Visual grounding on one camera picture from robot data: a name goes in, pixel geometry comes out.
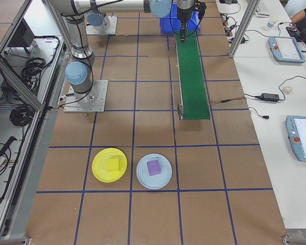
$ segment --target light blue plate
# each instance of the light blue plate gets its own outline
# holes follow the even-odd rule
[[[150,176],[148,174],[147,162],[158,160],[161,173]],[[166,186],[172,176],[172,168],[168,159],[156,153],[144,156],[138,163],[136,169],[138,181],[148,189],[156,190]]]

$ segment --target white table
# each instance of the white table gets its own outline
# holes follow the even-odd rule
[[[241,11],[231,16],[239,24],[247,3],[245,0],[238,2],[241,4]],[[278,23],[290,21],[279,1],[264,0],[264,3],[271,15],[279,18]],[[220,3],[218,8],[224,13],[232,13],[239,9],[236,4]],[[268,18],[254,16],[248,30],[258,30],[267,36],[277,36],[277,27],[271,30],[265,27],[267,20]],[[287,25],[280,25],[281,36],[288,36],[285,26]],[[241,44],[234,58],[244,92],[251,95],[260,95],[263,92],[276,93],[282,99],[278,86],[285,79],[294,76],[306,77],[306,62],[276,62],[270,51],[268,38],[256,32],[247,34],[250,42]],[[256,108],[261,115],[270,116],[270,119],[265,120],[258,117],[255,112],[251,113],[285,227],[306,229],[306,163],[298,161],[293,154],[285,127],[288,115],[306,116],[306,80],[296,78],[285,85],[292,87],[293,92],[286,96],[284,102],[268,103],[247,99],[247,103],[248,106]]]

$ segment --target red emergency stop button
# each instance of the red emergency stop button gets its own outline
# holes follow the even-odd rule
[[[294,141],[295,143],[298,143],[298,142],[300,142],[300,138],[299,138],[299,137],[295,137],[295,138],[293,138],[293,141]]]

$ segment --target control tablet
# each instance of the control tablet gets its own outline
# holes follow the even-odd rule
[[[286,127],[293,152],[306,162],[306,116],[288,116]]]
[[[304,63],[303,56],[298,43],[293,37],[269,37],[269,45],[276,61]]]

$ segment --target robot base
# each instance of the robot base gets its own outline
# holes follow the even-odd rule
[[[106,35],[116,35],[117,29],[117,16],[108,16],[110,20],[110,26],[108,28],[102,28],[101,30],[95,29],[93,26],[86,27],[87,35],[97,35],[97,36],[106,36]]]
[[[106,104],[106,97],[107,97],[107,90],[108,90],[108,80],[97,80],[94,81],[93,88],[98,91],[98,98],[94,103],[90,106],[81,105],[78,102],[75,102],[75,97],[67,97],[66,103],[73,102],[72,104],[65,105],[64,112],[66,113],[84,113],[84,112],[104,112],[105,104]],[[73,93],[73,88],[70,87],[68,93]]]

